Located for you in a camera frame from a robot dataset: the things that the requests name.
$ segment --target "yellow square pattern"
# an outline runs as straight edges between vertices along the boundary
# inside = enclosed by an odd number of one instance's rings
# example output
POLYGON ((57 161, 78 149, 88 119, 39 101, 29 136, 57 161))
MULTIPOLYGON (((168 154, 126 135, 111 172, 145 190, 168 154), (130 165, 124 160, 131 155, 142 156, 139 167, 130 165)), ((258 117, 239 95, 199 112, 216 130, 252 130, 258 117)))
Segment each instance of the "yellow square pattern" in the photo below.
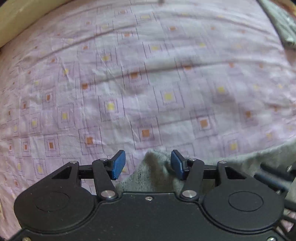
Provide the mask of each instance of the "yellow square pattern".
POLYGON ((37 164, 37 170, 39 174, 44 174, 42 165, 37 164))
POLYGON ((19 171, 22 170, 22 165, 20 164, 20 162, 17 163, 17 169, 18 169, 19 171))
POLYGON ((105 55, 102 57, 102 61, 108 61, 108 60, 110 60, 110 56, 105 55))
POLYGON ((108 28, 109 26, 108 26, 108 24, 103 24, 103 25, 101 25, 101 28, 102 29, 106 29, 106 28, 108 28))
POLYGON ((68 39, 67 42, 68 44, 72 44, 74 42, 74 39, 68 39))
POLYGON ((63 120, 68 119, 68 114, 65 113, 65 112, 63 112, 63 113, 62 113, 62 119, 63 119, 63 120))
POLYGON ((237 143, 231 143, 230 145, 229 145, 229 147, 230 147, 230 150, 237 150, 237 143))
POLYGON ((269 133, 266 133, 266 137, 268 140, 271 140, 272 139, 272 133, 269 132, 269 133))
POLYGON ((254 90, 259 90, 259 85, 254 85, 254 90))
POLYGON ((172 101, 173 100, 173 94, 172 93, 165 93, 164 98, 166 101, 172 101))
POLYGON ((236 49, 241 49, 241 48, 242 48, 242 46, 241 46, 240 44, 236 44, 234 47, 235 47, 236 49))
POLYGON ((217 91, 218 91, 219 94, 225 94, 225 89, 224 89, 223 86, 218 87, 217 91))
POLYGON ((153 45, 153 46, 151 46, 151 50, 152 51, 157 51, 157 50, 160 50, 160 48, 157 45, 153 45))
POLYGON ((142 15, 141 19, 150 19, 150 15, 142 15))
POLYGON ((107 110, 110 110, 110 111, 115 110, 115 105, 113 102, 107 103, 107 110))
POLYGON ((68 73, 69 73, 69 70, 68 70, 68 69, 64 69, 64 70, 63 70, 63 75, 64 75, 64 76, 66 76, 68 73))

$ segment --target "bed sheet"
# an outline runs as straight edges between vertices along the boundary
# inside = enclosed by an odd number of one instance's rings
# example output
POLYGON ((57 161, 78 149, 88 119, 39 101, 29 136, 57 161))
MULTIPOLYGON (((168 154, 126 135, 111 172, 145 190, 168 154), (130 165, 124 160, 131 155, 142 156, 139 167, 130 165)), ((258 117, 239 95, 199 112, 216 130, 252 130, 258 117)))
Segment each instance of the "bed sheet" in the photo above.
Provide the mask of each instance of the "bed sheet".
POLYGON ((255 0, 76 0, 49 13, 0 55, 0 235, 19 229, 16 196, 69 161, 124 149, 119 182, 149 148, 208 162, 294 140, 287 54, 255 0))

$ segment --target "silver screw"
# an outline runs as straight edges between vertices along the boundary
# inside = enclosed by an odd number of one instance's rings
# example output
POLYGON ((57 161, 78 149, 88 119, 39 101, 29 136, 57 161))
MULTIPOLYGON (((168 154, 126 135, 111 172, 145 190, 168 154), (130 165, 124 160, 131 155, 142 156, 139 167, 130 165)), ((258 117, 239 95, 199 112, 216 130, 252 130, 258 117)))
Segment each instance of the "silver screw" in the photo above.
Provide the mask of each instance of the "silver screw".
POLYGON ((146 199, 147 201, 152 201, 153 197, 148 196, 148 197, 145 197, 145 199, 146 199))
POLYGON ((185 190, 184 192, 182 192, 182 195, 184 197, 193 198, 197 195, 197 193, 193 190, 185 190))
POLYGON ((287 172, 292 171, 292 165, 287 167, 287 172))
POLYGON ((101 192, 101 196, 104 198, 112 198, 116 195, 116 193, 112 190, 105 190, 101 192))
POLYGON ((266 241, 276 241, 275 237, 269 237, 266 241))

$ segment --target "gray fabric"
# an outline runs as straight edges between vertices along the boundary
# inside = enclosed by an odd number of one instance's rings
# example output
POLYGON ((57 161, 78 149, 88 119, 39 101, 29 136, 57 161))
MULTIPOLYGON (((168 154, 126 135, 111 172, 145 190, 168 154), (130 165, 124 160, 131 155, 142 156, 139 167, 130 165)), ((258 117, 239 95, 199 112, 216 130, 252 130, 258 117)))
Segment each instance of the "gray fabric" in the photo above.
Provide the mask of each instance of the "gray fabric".
MULTIPOLYGON (((235 165, 243 172, 254 175, 261 172, 260 164, 267 162, 276 167, 280 164, 291 165, 295 161, 296 142, 289 142, 284 145, 266 149, 258 153, 237 156, 236 158, 225 158, 216 160, 203 160, 206 164, 216 164, 220 160, 225 160, 235 165)), ((290 189, 287 199, 296 201, 296 181, 293 183, 279 180, 282 185, 290 189)), ((151 150, 145 155, 144 160, 136 171, 116 188, 119 193, 123 191, 142 192, 176 192, 179 193, 184 185, 183 181, 176 178, 170 166, 170 153, 162 153, 151 150)), ((202 192, 213 187, 211 180, 204 181, 202 192)))
POLYGON ((296 49, 296 21, 284 9, 270 0, 258 0, 277 30, 285 47, 296 49))

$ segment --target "orange square pattern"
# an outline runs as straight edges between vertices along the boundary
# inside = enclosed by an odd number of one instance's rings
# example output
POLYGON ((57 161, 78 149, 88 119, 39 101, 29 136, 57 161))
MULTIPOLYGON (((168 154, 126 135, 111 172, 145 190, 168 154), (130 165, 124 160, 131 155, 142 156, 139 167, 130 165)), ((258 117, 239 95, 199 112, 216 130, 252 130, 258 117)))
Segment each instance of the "orange square pattern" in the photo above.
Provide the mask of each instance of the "orange square pattern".
POLYGON ((87 90, 88 86, 89 85, 87 83, 84 83, 84 84, 81 85, 81 87, 82 87, 83 90, 87 90))
POLYGON ((206 127, 208 126, 207 119, 201 120, 201 121, 200 121, 200 126, 201 126, 202 128, 206 128, 206 127))
POLYGON ((150 136, 149 130, 142 130, 142 137, 149 137, 149 136, 150 136))
POLYGON ((86 143, 87 143, 88 145, 93 145, 93 144, 94 144, 94 142, 93 142, 93 138, 92 138, 92 137, 87 137, 87 138, 86 138, 86 143))
POLYGON ((131 73, 131 78, 132 79, 136 79, 138 77, 138 73, 131 73))
POLYGON ((191 66, 190 66, 190 65, 184 65, 183 68, 184 68, 185 70, 191 70, 191 66))
POLYGON ((246 117, 247 117, 247 119, 249 119, 249 118, 251 118, 252 117, 252 113, 248 110, 248 111, 246 111, 246 117))

